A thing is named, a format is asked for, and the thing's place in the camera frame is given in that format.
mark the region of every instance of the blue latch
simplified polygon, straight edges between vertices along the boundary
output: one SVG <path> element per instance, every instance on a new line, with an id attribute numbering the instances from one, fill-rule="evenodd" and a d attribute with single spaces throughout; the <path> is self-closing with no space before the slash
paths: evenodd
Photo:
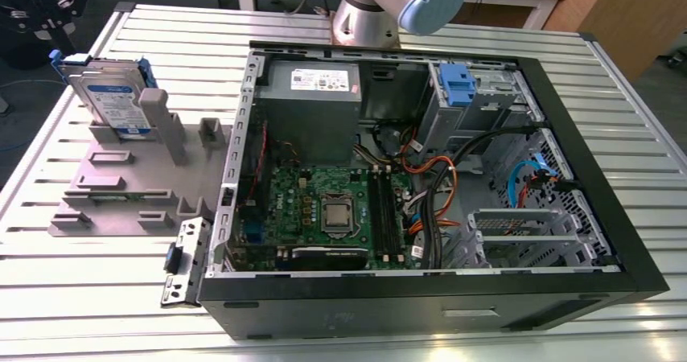
<path id="1" fill-rule="evenodd" d="M 475 98 L 477 80 L 465 64 L 439 64 L 439 78 L 449 95 L 449 106 L 470 106 Z"/>
<path id="2" fill-rule="evenodd" d="M 51 66 L 53 69 L 58 72 L 61 77 L 63 78 L 65 84 L 70 84 L 70 81 L 67 80 L 67 76 L 63 74 L 63 70 L 61 70 L 61 64 L 63 63 L 63 53 L 61 50 L 53 50 L 51 51 Z"/>

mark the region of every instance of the sticker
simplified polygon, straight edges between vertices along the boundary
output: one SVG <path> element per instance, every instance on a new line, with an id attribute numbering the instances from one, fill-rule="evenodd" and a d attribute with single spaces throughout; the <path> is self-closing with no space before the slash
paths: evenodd
<path id="1" fill-rule="evenodd" d="M 411 139 L 411 140 L 410 140 L 410 142 L 409 142 L 409 144 L 410 144 L 410 147 L 413 147 L 413 149 L 414 149 L 418 153 L 421 153 L 421 152 L 422 152 L 422 147 L 423 147 L 423 146 L 422 146 L 422 143 L 419 143 L 415 139 Z"/>
<path id="2" fill-rule="evenodd" d="M 349 92 L 349 72 L 295 69 L 291 72 L 291 89 Z"/>
<path id="3" fill-rule="evenodd" d="M 425 251 L 423 251 L 422 247 L 421 247 L 421 246 L 418 246 L 418 245 L 414 245 L 414 246 L 413 246 L 413 248 L 411 248 L 411 250 L 410 250 L 410 255 L 411 255 L 413 257 L 417 257 L 417 258 L 422 259 L 422 254 L 423 254 L 423 252 L 425 252 Z"/>
<path id="4" fill-rule="evenodd" d="M 143 110 L 135 104 L 137 94 L 130 86 L 93 84 L 89 86 L 98 112 L 110 127 L 133 138 L 143 138 L 151 132 L 151 124 Z"/>

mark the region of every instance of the slotted aluminum table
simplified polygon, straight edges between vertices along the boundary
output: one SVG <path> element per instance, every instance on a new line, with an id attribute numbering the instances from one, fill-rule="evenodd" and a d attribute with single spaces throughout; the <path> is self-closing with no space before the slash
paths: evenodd
<path id="1" fill-rule="evenodd" d="M 306 15 L 138 6 L 114 13 L 91 53 L 145 54 L 185 123 L 202 117 L 234 123 L 249 41 L 329 43 L 327 26 L 326 19 Z M 538 333 L 234 342 L 203 309 L 159 308 L 173 238 L 47 234 L 91 140 L 91 115 L 67 88 L 0 195 L 0 356 L 414 362 L 685 358 L 687 161 L 603 50 L 577 34 L 466 26 L 429 37 L 402 35 L 402 43 L 542 61 L 672 291 Z"/>

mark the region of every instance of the side panel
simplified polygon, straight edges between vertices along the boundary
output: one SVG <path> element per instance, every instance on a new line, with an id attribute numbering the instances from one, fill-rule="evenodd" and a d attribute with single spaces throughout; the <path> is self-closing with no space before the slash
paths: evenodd
<path id="1" fill-rule="evenodd" d="M 330 338 L 543 330 L 621 295 L 295 299 L 206 302 L 205 307 L 234 339 Z"/>

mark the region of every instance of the gray plastic part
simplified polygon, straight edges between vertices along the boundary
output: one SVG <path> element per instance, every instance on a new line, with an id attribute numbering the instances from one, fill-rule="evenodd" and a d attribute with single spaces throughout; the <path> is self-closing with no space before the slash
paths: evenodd
<path id="1" fill-rule="evenodd" d="M 141 93 L 139 105 L 143 114 L 157 128 L 157 140 L 166 146 L 174 164 L 178 166 L 189 163 L 189 157 L 185 150 L 185 140 L 182 135 L 185 129 L 177 121 L 174 121 L 170 114 L 169 107 L 169 93 L 159 88 L 145 88 Z"/>
<path id="2" fill-rule="evenodd" d="M 63 212 L 55 215 L 53 224 L 61 229 L 87 228 L 91 225 L 91 218 L 83 212 Z"/>
<path id="3" fill-rule="evenodd" d="M 213 218 L 214 211 L 207 207 L 206 199 L 201 197 L 195 206 L 191 207 L 189 200 L 182 197 L 179 200 L 179 206 L 177 208 L 177 215 L 179 217 L 203 217 L 206 219 Z"/>
<path id="4" fill-rule="evenodd" d="M 137 8 L 135 2 L 119 2 L 115 6 L 115 12 L 134 12 Z"/>
<path id="5" fill-rule="evenodd" d="M 170 115 L 173 130 L 179 128 L 174 119 Z M 206 120 L 207 125 L 219 125 L 219 121 Z M 175 165 L 169 149 L 157 141 L 93 142 L 49 232 L 54 236 L 73 237 L 175 236 L 182 220 L 198 216 L 213 218 L 231 128 L 219 126 L 222 134 L 215 135 L 222 135 L 225 147 L 217 148 L 215 145 L 203 146 L 202 127 L 187 125 L 181 130 L 178 143 L 183 144 L 189 158 L 183 166 Z M 114 164 L 91 160 L 109 154 L 118 156 L 123 151 L 135 159 Z M 98 177 L 122 178 L 125 187 L 118 190 L 79 189 L 82 177 L 90 181 Z"/>
<path id="6" fill-rule="evenodd" d="M 217 118 L 201 119 L 201 141 L 205 147 L 222 147 L 227 145 L 227 138 L 225 137 L 223 126 Z"/>
<path id="7" fill-rule="evenodd" d="M 138 221 L 143 229 L 174 227 L 174 220 L 167 212 L 141 211 Z"/>
<path id="8" fill-rule="evenodd" d="M 77 187 L 89 189 L 125 189 L 127 183 L 118 175 L 82 175 Z"/>
<path id="9" fill-rule="evenodd" d="M 94 134 L 98 143 L 119 143 L 119 136 L 113 127 L 91 123 L 89 130 Z"/>
<path id="10" fill-rule="evenodd" d="M 134 155 L 129 150 L 94 152 L 89 160 L 94 165 L 126 165 L 134 162 Z"/>

